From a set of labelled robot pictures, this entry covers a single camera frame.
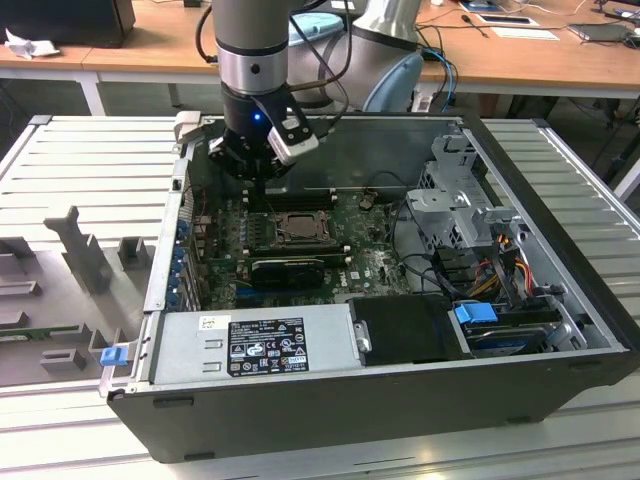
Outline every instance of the blue cable bundle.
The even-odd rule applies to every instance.
[[[434,57],[436,57],[440,63],[442,63],[442,66],[444,67],[445,71],[447,72],[447,78],[449,79],[449,92],[447,93],[447,99],[444,102],[444,105],[442,106],[442,112],[444,112],[447,107],[449,106],[449,102],[451,101],[452,97],[453,97],[453,92],[454,92],[454,84],[453,84],[453,70],[452,70],[452,66],[451,66],[451,62],[449,62],[449,60],[447,60],[446,58],[444,58],[440,53],[438,53],[437,51],[431,49],[431,48],[426,48],[423,47],[422,49],[425,52],[428,52],[430,55],[433,55]]]

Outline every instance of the motherboard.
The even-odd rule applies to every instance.
[[[211,310],[344,303],[410,293],[389,242],[390,203],[360,192],[248,195],[196,218]]]

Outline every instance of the blue cable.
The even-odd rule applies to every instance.
[[[447,74],[449,75],[449,93],[447,94],[447,99],[442,106],[442,112],[444,112],[447,109],[451,98],[453,97],[453,72],[451,71],[451,65],[442,55],[440,55],[435,50],[431,50],[430,48],[425,48],[424,50],[440,60],[440,62],[442,62],[444,67],[447,69]]]

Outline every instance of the warning label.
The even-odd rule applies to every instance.
[[[230,322],[227,365],[232,377],[308,371],[302,318]]]

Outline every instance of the tissue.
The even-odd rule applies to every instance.
[[[49,40],[26,40],[12,34],[8,29],[5,29],[5,33],[7,41],[4,42],[4,46],[20,57],[31,60],[33,57],[60,53],[60,50],[56,50],[56,47]]]

